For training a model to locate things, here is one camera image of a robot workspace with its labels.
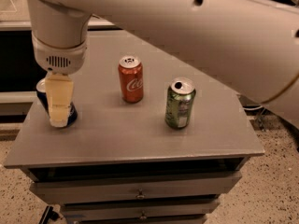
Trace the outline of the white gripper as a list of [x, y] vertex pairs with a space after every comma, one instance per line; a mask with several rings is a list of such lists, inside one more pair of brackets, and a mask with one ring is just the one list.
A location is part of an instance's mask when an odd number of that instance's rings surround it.
[[74, 90], [74, 82], [68, 75], [84, 64], [87, 33], [32, 33], [32, 42], [37, 63], [53, 72], [45, 78], [50, 124], [63, 128], [68, 122]]

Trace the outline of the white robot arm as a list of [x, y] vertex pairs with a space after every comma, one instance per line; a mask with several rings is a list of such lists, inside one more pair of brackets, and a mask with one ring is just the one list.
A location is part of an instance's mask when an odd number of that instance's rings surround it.
[[298, 11], [269, 0], [28, 0], [114, 23], [299, 124]]

